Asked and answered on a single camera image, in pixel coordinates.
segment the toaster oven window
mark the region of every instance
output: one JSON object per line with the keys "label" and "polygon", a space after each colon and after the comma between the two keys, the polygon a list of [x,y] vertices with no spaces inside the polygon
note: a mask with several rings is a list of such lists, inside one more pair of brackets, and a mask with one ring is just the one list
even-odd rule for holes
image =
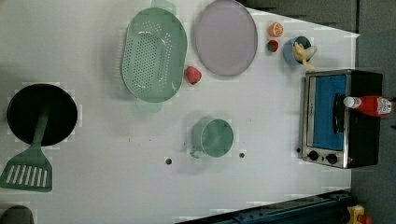
{"label": "toaster oven window", "polygon": [[314,105],[313,118],[308,122],[314,128],[311,147],[320,147],[330,150],[342,151],[344,147],[344,133],[334,133],[333,128],[333,106],[335,95],[346,95],[347,76],[325,76],[315,77],[315,96],[310,97],[311,105]]}

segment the mug handle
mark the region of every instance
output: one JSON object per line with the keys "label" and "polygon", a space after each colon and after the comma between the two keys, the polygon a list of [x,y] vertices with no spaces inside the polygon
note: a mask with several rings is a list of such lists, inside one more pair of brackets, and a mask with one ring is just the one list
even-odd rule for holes
{"label": "mug handle", "polygon": [[204,154],[203,154],[203,152],[202,152],[201,149],[198,149],[198,148],[196,148],[196,147],[193,147],[192,150],[191,150],[191,152],[190,152],[190,155],[191,155],[192,157],[194,157],[195,159],[200,159]]}

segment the small orange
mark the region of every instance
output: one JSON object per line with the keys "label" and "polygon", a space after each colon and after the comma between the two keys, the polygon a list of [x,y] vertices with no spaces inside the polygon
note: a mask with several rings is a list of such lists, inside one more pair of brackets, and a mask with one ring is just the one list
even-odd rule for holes
{"label": "small orange", "polygon": [[283,26],[279,22],[274,22],[268,28],[268,31],[270,33],[270,36],[280,37],[283,35]]}

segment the red toy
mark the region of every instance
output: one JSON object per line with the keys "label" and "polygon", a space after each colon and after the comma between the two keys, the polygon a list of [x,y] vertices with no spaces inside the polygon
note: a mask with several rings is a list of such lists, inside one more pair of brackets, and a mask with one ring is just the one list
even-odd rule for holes
{"label": "red toy", "polygon": [[267,48],[271,52],[276,52],[277,49],[279,48],[279,43],[277,43],[276,40],[270,40],[270,42],[268,42],[267,44]]}
{"label": "red toy", "polygon": [[189,66],[184,72],[184,74],[186,75],[186,78],[191,85],[194,85],[195,83],[199,82],[199,80],[201,80],[202,77],[202,73],[198,71],[198,69],[192,66]]}

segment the purple plate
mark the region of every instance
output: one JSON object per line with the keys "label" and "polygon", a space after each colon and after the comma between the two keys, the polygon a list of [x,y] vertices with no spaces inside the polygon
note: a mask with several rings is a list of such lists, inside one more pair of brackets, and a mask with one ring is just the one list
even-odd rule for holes
{"label": "purple plate", "polygon": [[195,24],[194,36],[201,61],[217,75],[241,74],[256,55],[256,24],[234,0],[218,0],[206,7]]}

